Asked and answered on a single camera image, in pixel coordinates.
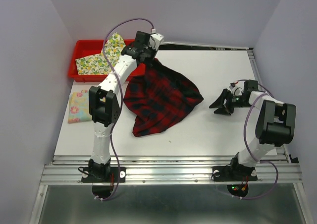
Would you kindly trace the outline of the red navy plaid skirt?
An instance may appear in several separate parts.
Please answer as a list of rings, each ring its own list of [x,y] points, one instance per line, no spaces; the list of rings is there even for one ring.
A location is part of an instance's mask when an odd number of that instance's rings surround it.
[[[123,101],[136,115],[133,135],[142,137],[181,122],[203,99],[191,80],[154,59],[144,75],[130,80]]]

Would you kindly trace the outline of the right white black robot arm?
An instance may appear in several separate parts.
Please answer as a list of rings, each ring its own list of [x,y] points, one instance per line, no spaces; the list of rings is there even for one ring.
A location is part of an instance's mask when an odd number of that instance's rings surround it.
[[[241,93],[237,93],[235,81],[223,89],[210,105],[215,114],[232,115],[235,108],[257,108],[259,117],[255,126],[255,137],[245,142],[245,149],[238,152],[225,166],[212,167],[212,180],[256,181],[256,165],[276,147],[289,144],[294,137],[296,106],[275,99],[256,80],[244,80]]]

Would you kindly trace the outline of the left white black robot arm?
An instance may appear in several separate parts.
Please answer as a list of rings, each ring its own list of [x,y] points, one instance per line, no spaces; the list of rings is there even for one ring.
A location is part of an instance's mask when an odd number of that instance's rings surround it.
[[[89,113],[94,123],[94,144],[87,167],[79,167],[83,183],[112,182],[118,168],[110,167],[110,145],[113,127],[121,114],[117,96],[123,94],[122,85],[141,63],[150,64],[164,36],[137,31],[135,40],[124,47],[121,55],[106,79],[89,89]]]

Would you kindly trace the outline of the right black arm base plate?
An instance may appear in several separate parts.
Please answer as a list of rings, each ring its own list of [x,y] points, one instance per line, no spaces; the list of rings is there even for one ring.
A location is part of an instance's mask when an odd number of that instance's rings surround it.
[[[216,182],[234,182],[234,181],[257,181],[257,173],[255,168],[230,166],[214,166],[212,167],[212,179]]]

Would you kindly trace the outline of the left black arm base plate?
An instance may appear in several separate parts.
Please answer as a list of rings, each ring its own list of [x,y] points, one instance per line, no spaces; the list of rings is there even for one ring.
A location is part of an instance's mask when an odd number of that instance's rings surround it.
[[[81,182],[82,183],[124,183],[126,177],[126,168],[121,167],[111,167],[109,174],[106,177],[101,177],[93,174],[89,167],[79,167],[78,170],[81,172]]]

